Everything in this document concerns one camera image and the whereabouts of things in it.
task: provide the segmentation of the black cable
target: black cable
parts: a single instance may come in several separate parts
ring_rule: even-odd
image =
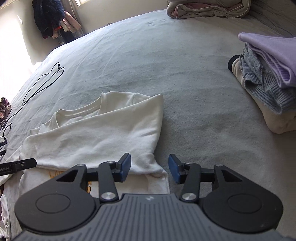
[[[31,89],[38,83],[38,81],[41,79],[41,77],[42,76],[46,76],[46,75],[49,75],[51,72],[52,72],[52,70],[54,69],[54,67],[57,65],[57,71],[56,72],[54,72],[26,101],[25,101],[25,99],[26,99],[26,97],[27,97],[27,95],[28,95],[28,93],[31,91]],[[61,74],[58,76],[58,78],[56,78],[50,85],[48,85],[48,86],[46,86],[46,87],[44,87],[43,89],[41,89],[50,79],[51,79],[51,77],[53,77],[57,72],[59,72],[60,70],[62,70],[62,72],[61,72]],[[1,131],[4,129],[4,131],[3,131],[3,136],[0,136],[0,138],[2,138],[2,137],[4,137],[4,139],[5,139],[5,131],[6,131],[6,129],[9,127],[9,131],[8,131],[8,133],[10,132],[10,130],[11,130],[11,124],[12,123],[10,123],[8,126],[6,126],[6,124],[7,124],[7,122],[13,117],[13,116],[15,116],[17,113],[19,113],[21,110],[22,110],[22,108],[28,103],[28,101],[32,98],[32,97],[34,97],[35,95],[37,95],[38,93],[40,93],[41,91],[43,91],[43,90],[45,90],[45,89],[47,89],[49,86],[51,86],[51,85],[53,85],[61,76],[62,76],[62,74],[64,73],[64,71],[65,71],[65,68],[64,67],[61,67],[61,65],[59,64],[59,62],[57,62],[53,67],[52,67],[52,69],[51,69],[51,71],[50,72],[48,72],[48,73],[46,73],[46,74],[43,74],[43,75],[41,75],[39,78],[38,78],[38,80],[35,82],[35,84],[29,89],[29,91],[26,93],[26,95],[25,95],[25,97],[24,97],[24,99],[23,99],[23,101],[22,101],[22,103],[23,103],[23,106],[15,113],[15,114],[13,114],[12,116],[10,116],[6,121],[5,121],[5,123],[3,124],[3,126],[2,126],[2,129],[1,129]]]

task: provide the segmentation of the hanging clothes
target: hanging clothes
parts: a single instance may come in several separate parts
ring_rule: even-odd
[[[67,11],[65,11],[65,18],[60,21],[60,24],[62,29],[58,32],[58,35],[61,45],[69,43],[84,35],[80,23]]]
[[[33,0],[35,23],[44,39],[52,37],[53,31],[61,28],[60,21],[65,18],[65,12],[60,0]]]
[[[0,6],[5,2],[6,0],[0,0]]]

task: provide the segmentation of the yellow print on shirt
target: yellow print on shirt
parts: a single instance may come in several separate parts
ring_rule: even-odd
[[[57,175],[62,174],[64,171],[49,171],[49,177],[50,179],[53,179],[54,177],[56,177]],[[87,192],[90,193],[91,192],[91,182],[89,182],[89,186],[87,188]]]

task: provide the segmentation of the mattress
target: mattress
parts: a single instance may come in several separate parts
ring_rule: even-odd
[[[156,161],[167,171],[168,155],[212,168],[223,163],[280,197],[284,214],[278,226],[296,237],[296,132],[276,135],[262,113],[228,70],[240,54],[240,32],[276,35],[256,19],[218,17],[171,19],[165,10],[113,23],[69,44],[43,61],[12,101],[15,113],[37,78],[56,62],[65,72],[34,96],[12,118],[5,161],[29,135],[58,109],[77,109],[101,92],[128,91],[164,95],[164,114]],[[11,234],[21,231],[13,207],[21,173],[5,184]],[[179,194],[170,176],[170,191]],[[202,184],[206,195],[210,185]]]

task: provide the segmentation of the pillow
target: pillow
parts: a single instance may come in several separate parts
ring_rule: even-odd
[[[296,37],[296,0],[252,0],[249,15],[283,37]]]

